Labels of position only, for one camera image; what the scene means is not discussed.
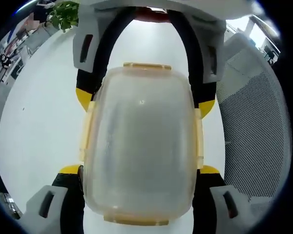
transparent plastic lid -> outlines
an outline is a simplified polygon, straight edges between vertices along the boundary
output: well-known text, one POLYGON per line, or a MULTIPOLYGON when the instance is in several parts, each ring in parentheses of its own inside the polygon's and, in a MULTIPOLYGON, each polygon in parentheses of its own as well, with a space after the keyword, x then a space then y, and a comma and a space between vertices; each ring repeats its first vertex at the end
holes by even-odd
POLYGON ((115 68, 90 111, 87 205, 133 220, 170 220, 187 212, 197 169, 187 79, 167 66, 115 68))

green leaves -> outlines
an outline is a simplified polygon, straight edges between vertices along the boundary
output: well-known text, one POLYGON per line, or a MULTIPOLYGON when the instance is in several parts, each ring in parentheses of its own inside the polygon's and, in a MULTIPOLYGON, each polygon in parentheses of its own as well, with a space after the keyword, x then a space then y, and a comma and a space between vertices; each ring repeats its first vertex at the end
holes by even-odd
POLYGON ((56 29, 60 29, 59 28, 59 24, 60 24, 60 19, 59 18, 54 16, 54 17, 52 17, 51 21, 52 21, 53 27, 55 27, 56 29))
POLYGON ((53 7, 51 21, 57 29, 70 29, 72 25, 78 26, 78 8, 79 4, 73 1, 63 1, 53 7))

white floor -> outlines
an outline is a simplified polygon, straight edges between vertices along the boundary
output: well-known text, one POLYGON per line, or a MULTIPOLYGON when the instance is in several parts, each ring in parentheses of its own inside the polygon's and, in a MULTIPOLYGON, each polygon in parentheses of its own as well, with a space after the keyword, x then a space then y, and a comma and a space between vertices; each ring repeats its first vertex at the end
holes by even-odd
MULTIPOLYGON (((78 164, 84 110, 76 94, 73 65, 74 31, 53 35, 18 76, 0 122, 0 174, 11 197, 24 212, 26 202, 58 171, 78 164)), ((133 21, 121 34, 108 68, 124 62, 171 65, 188 76, 186 52, 171 24, 133 21)), ((225 171, 225 142, 218 103, 203 119, 205 164, 225 171)), ((104 222, 87 206, 85 233, 192 233, 190 209, 163 227, 137 227, 104 222)))

gray plastic part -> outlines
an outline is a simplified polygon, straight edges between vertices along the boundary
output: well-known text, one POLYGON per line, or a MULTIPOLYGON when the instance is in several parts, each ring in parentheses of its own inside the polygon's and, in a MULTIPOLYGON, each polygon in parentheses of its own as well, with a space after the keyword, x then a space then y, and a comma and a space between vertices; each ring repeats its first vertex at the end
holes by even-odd
POLYGON ((61 209, 67 188, 46 185, 39 190, 26 204, 20 225, 29 234, 60 234, 61 209), (41 216, 45 198, 53 195, 46 217, 41 216))
POLYGON ((248 197, 240 193, 232 185, 210 188, 217 213, 216 234, 243 234, 247 233, 255 224, 255 217, 251 211, 248 197), (225 193, 229 193, 237 210, 237 216, 230 218, 225 201, 225 193))
POLYGON ((120 8, 98 10, 93 5, 80 5, 78 11, 79 23, 73 40, 74 65, 78 69, 92 73, 93 62, 101 37, 108 25, 115 18, 120 8), (80 62, 82 47, 86 35, 92 35, 86 60, 80 62))
POLYGON ((204 20, 232 20, 252 13, 252 1, 246 0, 79 0, 80 4, 96 4, 98 9, 124 6, 148 6, 179 12, 204 13, 204 20))
POLYGON ((225 68, 223 52, 226 22, 223 20, 208 22, 191 14, 185 14, 185 16, 192 26, 201 47, 204 67, 203 83, 220 81, 225 68), (214 61, 216 62, 216 69, 213 73, 211 64, 214 61))
MULTIPOLYGON (((79 25, 73 42, 74 65, 76 68, 90 73, 93 72, 93 62, 100 39, 108 25, 121 9, 111 7, 126 6, 130 5, 130 3, 132 6, 140 6, 142 2, 138 4, 139 2, 140 1, 111 0, 90 5, 80 5, 78 12, 79 25), (81 51, 86 35, 92 35, 93 38, 90 43, 86 60, 81 62, 81 51)), ((226 22, 224 20, 217 20, 200 9, 180 2, 170 0, 148 1, 148 6, 155 5, 165 9, 184 12, 200 43, 204 66, 203 83, 220 81, 225 66, 225 61, 223 59, 223 44, 226 22), (211 64, 214 62, 216 62, 216 65, 214 66, 216 69, 214 69, 213 74, 211 64)))

yellow accent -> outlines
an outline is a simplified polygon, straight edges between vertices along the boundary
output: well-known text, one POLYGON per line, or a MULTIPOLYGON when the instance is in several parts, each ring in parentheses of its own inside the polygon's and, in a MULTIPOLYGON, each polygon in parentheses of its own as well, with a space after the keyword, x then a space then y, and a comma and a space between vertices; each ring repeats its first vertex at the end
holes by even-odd
POLYGON ((142 68, 142 69, 171 70, 171 66, 169 66, 169 65, 152 64, 152 63, 124 62, 123 67, 137 67, 137 68, 142 68))
POLYGON ((200 173, 201 174, 219 174, 219 171, 216 168, 204 165, 203 168, 200 170, 200 173))
POLYGON ((81 140, 80 149, 79 149, 79 151, 80 151, 79 160, 80 161, 84 161, 86 150, 88 148, 91 122, 93 121, 93 118, 95 116, 94 108, 95 108, 95 102, 91 101, 89 103, 86 116, 84 117, 84 128, 83 128, 82 140, 81 140))
POLYGON ((64 167, 60 170, 59 174, 78 174, 79 167, 80 164, 64 167))
POLYGON ((197 155, 197 169, 203 168, 204 151, 203 151, 203 126, 201 118, 201 110, 198 108, 195 111, 195 128, 196 129, 196 155, 197 155))
POLYGON ((76 88, 76 95, 78 98, 78 101, 83 106, 84 110, 87 111, 89 102, 91 101, 92 94, 87 93, 84 90, 81 90, 79 88, 76 88))
POLYGON ((199 108, 201 110, 202 118, 204 118, 210 112, 210 110, 214 106, 214 103, 215 103, 215 100, 199 103, 199 108))
POLYGON ((164 226, 168 225, 168 220, 156 221, 154 219, 148 218, 136 218, 129 215, 104 215, 104 221, 126 224, 126 225, 135 225, 135 226, 164 226))

